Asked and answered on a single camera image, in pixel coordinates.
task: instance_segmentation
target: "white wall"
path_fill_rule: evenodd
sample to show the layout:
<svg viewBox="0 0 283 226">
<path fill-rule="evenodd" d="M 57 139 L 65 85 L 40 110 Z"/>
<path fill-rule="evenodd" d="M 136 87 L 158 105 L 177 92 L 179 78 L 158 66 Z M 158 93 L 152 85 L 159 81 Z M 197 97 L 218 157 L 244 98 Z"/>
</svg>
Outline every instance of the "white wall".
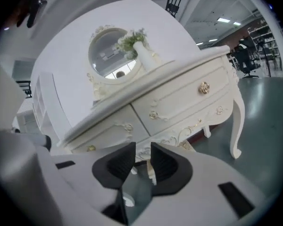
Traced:
<svg viewBox="0 0 283 226">
<path fill-rule="evenodd" d="M 43 47 L 28 38 L 29 29 L 25 26 L 11 27 L 0 31 L 0 65 L 11 77 L 15 60 L 36 59 Z"/>
<path fill-rule="evenodd" d="M 13 126 L 14 128 L 17 128 L 17 129 L 20 128 L 20 127 L 19 127 L 19 123 L 18 123 L 17 117 L 14 118 L 13 123 L 12 123 L 12 126 Z"/>
<path fill-rule="evenodd" d="M 25 113 L 33 110 L 33 98 L 27 98 L 21 104 L 17 114 Z"/>
<path fill-rule="evenodd" d="M 25 93 L 0 66 L 0 129 L 10 129 Z"/>
</svg>

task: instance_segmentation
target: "gold drawer knob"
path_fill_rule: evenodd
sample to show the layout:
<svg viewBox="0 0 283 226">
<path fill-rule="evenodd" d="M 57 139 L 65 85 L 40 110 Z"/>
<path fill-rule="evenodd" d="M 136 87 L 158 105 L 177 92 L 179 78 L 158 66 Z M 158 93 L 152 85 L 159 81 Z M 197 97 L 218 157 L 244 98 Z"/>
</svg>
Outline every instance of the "gold drawer knob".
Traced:
<svg viewBox="0 0 283 226">
<path fill-rule="evenodd" d="M 202 82 L 199 87 L 198 90 L 200 93 L 202 94 L 207 94 L 209 92 L 209 84 L 206 82 Z"/>
<path fill-rule="evenodd" d="M 157 114 L 156 111 L 151 111 L 150 114 L 149 114 L 149 117 L 150 117 L 152 120 L 154 120 L 154 119 L 158 118 L 159 116 L 158 116 L 158 114 Z"/>
</svg>

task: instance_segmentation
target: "white vanity table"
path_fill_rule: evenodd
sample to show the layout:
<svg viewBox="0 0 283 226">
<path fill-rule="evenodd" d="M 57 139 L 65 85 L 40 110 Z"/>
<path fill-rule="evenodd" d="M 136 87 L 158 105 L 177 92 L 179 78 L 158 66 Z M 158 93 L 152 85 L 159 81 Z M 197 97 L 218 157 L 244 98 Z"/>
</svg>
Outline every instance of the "white vanity table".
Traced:
<svg viewBox="0 0 283 226">
<path fill-rule="evenodd" d="M 42 73 L 51 73 L 59 112 L 71 128 L 60 133 L 58 146 L 71 153 L 84 153 L 135 141 L 138 153 L 144 153 L 151 141 L 178 145 L 233 113 L 229 147 L 232 156 L 238 158 L 244 103 L 236 71 L 226 57 L 229 48 L 200 51 L 186 30 L 150 0 L 116 3 L 92 10 L 66 26 L 35 63 L 32 91 L 37 89 Z M 124 77 L 109 80 L 96 73 L 90 46 L 106 30 L 140 28 L 145 28 L 149 53 L 157 67 L 146 72 L 142 64 L 146 61 L 139 54 L 136 65 Z M 58 126 L 54 118 L 48 119 Z"/>
<path fill-rule="evenodd" d="M 149 150 L 151 141 L 178 145 L 233 113 L 229 146 L 238 158 L 244 103 L 236 71 L 226 57 L 228 51 L 227 46 L 202 50 L 148 72 L 97 103 L 87 118 L 67 132 L 60 146 L 83 153 L 135 141 L 142 153 Z"/>
</svg>

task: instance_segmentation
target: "ceiling light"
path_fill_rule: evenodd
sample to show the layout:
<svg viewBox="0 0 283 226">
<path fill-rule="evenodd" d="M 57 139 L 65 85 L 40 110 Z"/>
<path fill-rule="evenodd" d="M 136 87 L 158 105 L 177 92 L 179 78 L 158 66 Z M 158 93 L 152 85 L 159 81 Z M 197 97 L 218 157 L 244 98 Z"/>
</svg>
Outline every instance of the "ceiling light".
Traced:
<svg viewBox="0 0 283 226">
<path fill-rule="evenodd" d="M 228 23 L 230 20 L 225 19 L 225 18 L 219 18 L 217 21 L 219 21 L 219 22 L 224 22 L 224 23 Z"/>
</svg>

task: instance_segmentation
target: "shelf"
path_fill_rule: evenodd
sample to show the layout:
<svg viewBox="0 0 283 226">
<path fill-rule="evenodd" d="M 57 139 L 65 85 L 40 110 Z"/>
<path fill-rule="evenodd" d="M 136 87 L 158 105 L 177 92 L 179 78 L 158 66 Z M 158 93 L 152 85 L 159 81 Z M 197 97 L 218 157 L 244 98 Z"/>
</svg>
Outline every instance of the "shelf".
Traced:
<svg viewBox="0 0 283 226">
<path fill-rule="evenodd" d="M 43 97 L 42 97 L 41 94 L 40 94 L 40 97 L 39 97 L 39 107 L 41 109 L 42 116 L 44 116 L 44 114 L 45 114 L 45 105 L 44 105 Z"/>
<path fill-rule="evenodd" d="M 270 43 L 270 42 L 273 42 L 273 41 L 275 41 L 275 39 L 273 39 L 273 40 L 270 40 L 270 41 L 267 41 L 267 42 L 265 42 L 265 43 Z"/>
<path fill-rule="evenodd" d="M 278 48 L 278 46 L 276 46 L 276 47 L 267 47 L 267 48 L 269 48 L 269 49 L 276 49 L 276 48 Z"/>
<path fill-rule="evenodd" d="M 39 103 L 40 106 L 44 106 L 44 125 L 42 124 L 41 127 L 46 125 L 48 119 L 57 137 L 62 139 L 71 126 L 58 98 L 53 74 L 42 72 L 39 78 L 42 95 Z"/>
<path fill-rule="evenodd" d="M 268 25 L 267 25 L 267 24 L 266 24 L 266 25 L 264 25 L 264 26 L 262 26 L 262 27 L 256 28 L 256 29 L 254 29 L 253 31 L 250 31 L 250 33 L 252 33 L 252 32 L 256 32 L 256 31 L 258 31 L 258 30 L 260 30 L 260 29 L 263 29 L 263 28 L 266 28 L 266 27 L 268 27 Z"/>
<path fill-rule="evenodd" d="M 33 96 L 39 98 L 40 92 L 41 92 L 41 90 L 40 90 L 40 79 L 38 78 L 36 86 L 34 87 Z"/>
<path fill-rule="evenodd" d="M 40 128 L 38 118 L 36 117 L 36 109 L 35 109 L 34 104 L 33 104 L 33 114 L 34 114 L 34 117 L 35 117 L 35 119 L 36 119 L 37 125 L 38 125 L 38 127 Z"/>
<path fill-rule="evenodd" d="M 33 106 L 35 111 L 37 110 L 38 104 L 39 104 L 38 97 L 33 95 Z"/>
<path fill-rule="evenodd" d="M 47 135 L 51 138 L 51 143 L 53 145 L 56 145 L 59 142 L 59 138 L 50 122 L 50 119 L 47 113 L 45 113 L 44 115 L 44 119 L 41 125 L 41 132 L 42 134 Z"/>
<path fill-rule="evenodd" d="M 41 90 L 38 90 L 38 91 L 37 91 L 37 95 L 38 95 L 38 98 L 40 98 L 40 96 L 41 96 Z"/>
<path fill-rule="evenodd" d="M 260 38 L 260 37 L 263 37 L 263 36 L 268 35 L 268 34 L 272 34 L 272 32 L 267 32 L 267 33 L 261 34 L 261 35 L 259 35 L 257 37 L 254 37 L 253 40 L 255 40 L 257 38 Z"/>
<path fill-rule="evenodd" d="M 40 107 L 36 108 L 35 117 L 36 117 L 36 121 L 38 121 L 39 125 L 42 124 L 43 114 L 41 112 Z"/>
<path fill-rule="evenodd" d="M 266 54 L 266 56 L 270 56 L 270 55 L 273 55 L 273 54 Z M 280 54 L 274 54 L 273 56 L 279 56 Z M 265 58 L 264 55 L 260 55 L 260 58 Z"/>
</svg>

